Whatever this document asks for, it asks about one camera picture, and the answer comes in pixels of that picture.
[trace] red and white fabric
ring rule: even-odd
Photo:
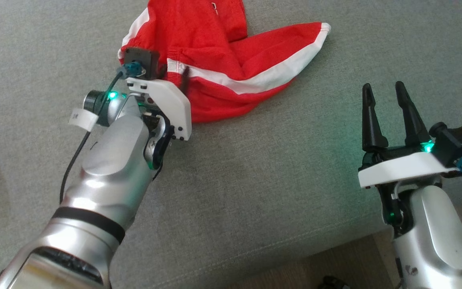
[[[122,41],[159,51],[166,79],[190,68],[192,121],[243,115],[284,89],[320,51],[330,25],[295,24],[249,37],[241,0],[150,0]]]

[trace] gray cushion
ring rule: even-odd
[[[404,139],[397,80],[428,128],[462,126],[462,1],[244,3],[252,35],[313,21],[332,32],[282,93],[244,117],[196,124],[169,148],[114,258],[116,289],[224,287],[383,228],[377,192],[357,181],[365,82],[392,145]],[[0,1],[0,270],[55,211],[84,134],[67,117],[106,87],[145,6]],[[462,201],[462,179],[444,188]]]

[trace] white stripe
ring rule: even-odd
[[[198,68],[173,59],[167,59],[167,71],[182,73],[185,67],[188,66],[190,67],[190,77],[201,77],[216,84],[226,86],[236,94],[262,93],[287,84],[293,77],[299,74],[320,51],[329,32],[330,25],[322,23],[322,28],[313,43],[297,51],[284,61],[268,68],[266,71],[245,80],[234,80],[225,73]]]
[[[138,18],[135,19],[135,21],[133,22],[132,26],[130,27],[130,31],[128,32],[128,35],[126,35],[122,39],[121,47],[128,44],[128,42],[130,42],[130,40],[136,36],[138,31],[140,30],[140,27],[142,27],[142,25],[144,23],[148,22],[148,21],[149,21],[149,10],[148,10],[148,8],[145,8],[145,10],[142,12],[142,14],[140,14],[138,16]],[[117,52],[117,57],[119,59],[124,58],[124,53],[122,53],[122,51],[120,49]]]

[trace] wooden floor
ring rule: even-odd
[[[462,206],[457,207],[462,221]],[[325,275],[352,289],[390,289],[399,283],[391,230],[352,241],[238,282],[228,289],[316,289]]]

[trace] black cable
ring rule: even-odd
[[[101,105],[101,107],[99,108],[99,111],[97,112],[98,116],[103,111],[104,105],[106,104],[106,101],[108,100],[108,94],[110,93],[112,88],[115,86],[117,81],[122,77],[122,75],[123,75],[122,71],[119,71],[117,73],[117,75],[115,75],[115,77],[112,80],[110,86],[108,86],[108,88],[106,89],[106,91],[105,91],[105,93],[103,95],[103,104]],[[85,134],[85,136],[83,137],[83,139],[81,140],[81,143],[79,143],[79,146],[77,146],[77,150],[74,153],[74,155],[72,156],[72,159],[71,159],[69,165],[67,166],[67,169],[65,170],[64,177],[62,179],[62,185],[60,187],[60,203],[62,203],[62,201],[64,200],[65,184],[67,183],[67,177],[69,176],[70,170],[71,170],[72,166],[74,165],[74,163],[75,163],[75,161],[77,159],[77,156],[81,152],[83,146],[87,142],[87,139],[88,139],[89,136],[90,136],[90,132],[87,132]]]

